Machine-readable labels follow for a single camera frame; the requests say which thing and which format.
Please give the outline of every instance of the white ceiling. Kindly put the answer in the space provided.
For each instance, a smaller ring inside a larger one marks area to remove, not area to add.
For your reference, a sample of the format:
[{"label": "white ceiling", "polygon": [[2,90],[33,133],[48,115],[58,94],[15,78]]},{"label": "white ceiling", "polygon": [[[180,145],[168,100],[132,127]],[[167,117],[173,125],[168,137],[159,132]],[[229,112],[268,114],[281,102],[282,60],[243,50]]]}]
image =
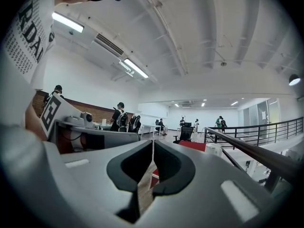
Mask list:
[{"label": "white ceiling", "polygon": [[231,109],[236,109],[238,107],[240,107],[241,105],[252,101],[251,98],[211,98],[211,99],[206,99],[206,101],[204,101],[203,99],[200,100],[187,100],[187,101],[168,101],[168,102],[164,102],[163,104],[165,104],[166,106],[169,107],[177,107],[175,106],[175,104],[177,104],[180,108],[200,108],[200,109],[206,109],[206,108],[212,108],[212,109],[216,109],[216,108],[231,108]]},{"label": "white ceiling", "polygon": [[[303,72],[304,47],[276,0],[104,0],[61,5],[56,11],[85,26],[83,33],[54,24],[57,43],[121,80],[162,85],[187,75],[225,68],[258,67],[288,78]],[[125,75],[119,65],[91,53],[98,33],[124,51],[148,75]]]}]

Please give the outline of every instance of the ceiling duct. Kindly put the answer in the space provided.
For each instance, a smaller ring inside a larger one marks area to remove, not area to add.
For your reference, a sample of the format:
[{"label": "ceiling duct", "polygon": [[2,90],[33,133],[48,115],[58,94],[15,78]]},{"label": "ceiling duct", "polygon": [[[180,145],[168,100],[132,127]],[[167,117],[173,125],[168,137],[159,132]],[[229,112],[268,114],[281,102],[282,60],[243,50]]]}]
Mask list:
[{"label": "ceiling duct", "polygon": [[102,34],[98,34],[95,38],[95,41],[98,42],[101,46],[109,50],[110,52],[114,53],[118,57],[121,56],[124,51],[121,50],[117,45],[109,41],[106,37]]}]

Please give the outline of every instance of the red object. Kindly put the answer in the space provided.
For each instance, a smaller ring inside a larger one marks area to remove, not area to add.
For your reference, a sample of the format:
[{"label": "red object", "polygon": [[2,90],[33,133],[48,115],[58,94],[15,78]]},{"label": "red object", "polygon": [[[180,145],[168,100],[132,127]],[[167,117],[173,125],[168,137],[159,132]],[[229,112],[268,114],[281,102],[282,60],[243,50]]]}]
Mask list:
[{"label": "red object", "polygon": [[[199,151],[205,151],[206,149],[206,144],[205,143],[200,143],[200,142],[189,142],[189,141],[180,141],[179,143],[182,146],[191,148],[191,149],[195,149],[195,150],[199,150]],[[159,181],[159,174],[158,174],[158,169],[156,169],[155,171],[152,172],[151,174],[151,179],[150,179],[150,189],[153,188]]]}]

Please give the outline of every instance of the brick wall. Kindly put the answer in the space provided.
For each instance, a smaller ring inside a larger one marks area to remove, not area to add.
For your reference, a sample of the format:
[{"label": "brick wall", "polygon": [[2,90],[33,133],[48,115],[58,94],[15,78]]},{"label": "brick wall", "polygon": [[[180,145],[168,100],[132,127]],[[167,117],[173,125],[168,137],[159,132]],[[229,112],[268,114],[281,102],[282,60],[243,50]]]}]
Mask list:
[{"label": "brick wall", "polygon": [[[38,117],[40,117],[42,115],[42,112],[43,112],[42,104],[43,104],[44,96],[46,94],[47,94],[46,92],[37,91],[37,93],[33,99],[33,107],[34,107],[35,112]],[[107,123],[110,123],[110,120],[114,113],[114,109],[110,110],[110,109],[102,108],[102,107],[95,106],[95,105],[90,105],[90,104],[85,104],[85,103],[78,102],[78,101],[73,101],[70,99],[65,99],[65,100],[67,102],[69,102],[72,106],[77,108],[78,110],[80,110],[82,112],[91,113],[93,116],[93,122],[101,123],[102,119],[106,119]],[[132,116],[133,116],[133,113],[128,113],[129,120],[131,119]]]}]

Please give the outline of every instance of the railing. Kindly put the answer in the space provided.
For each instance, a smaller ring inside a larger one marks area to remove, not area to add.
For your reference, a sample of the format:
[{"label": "railing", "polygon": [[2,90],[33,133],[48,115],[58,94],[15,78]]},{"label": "railing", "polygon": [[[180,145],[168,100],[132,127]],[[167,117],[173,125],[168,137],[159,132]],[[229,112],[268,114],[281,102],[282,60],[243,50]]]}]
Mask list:
[{"label": "railing", "polygon": [[[206,127],[205,135],[207,134],[207,131],[214,134],[215,139],[221,138],[235,148],[241,150],[243,153],[249,155],[262,165],[269,168],[271,172],[268,179],[266,180],[265,188],[270,192],[273,191],[280,177],[291,184],[295,184],[298,171],[301,168],[300,164],[296,163],[286,156],[255,146],[249,142],[239,140],[227,134],[220,133],[216,129]],[[227,151],[223,149],[223,153],[235,167],[244,172],[244,169],[227,153]]]},{"label": "railing", "polygon": [[214,142],[220,143],[222,147],[233,147],[223,138],[218,138],[218,135],[212,136],[213,133],[209,129],[216,130],[218,133],[224,132],[225,135],[232,135],[234,138],[241,139],[245,142],[250,142],[253,145],[261,146],[279,140],[288,139],[291,136],[296,136],[303,133],[303,117],[290,121],[271,123],[264,125],[246,126],[246,127],[210,127],[205,128],[205,143]]}]

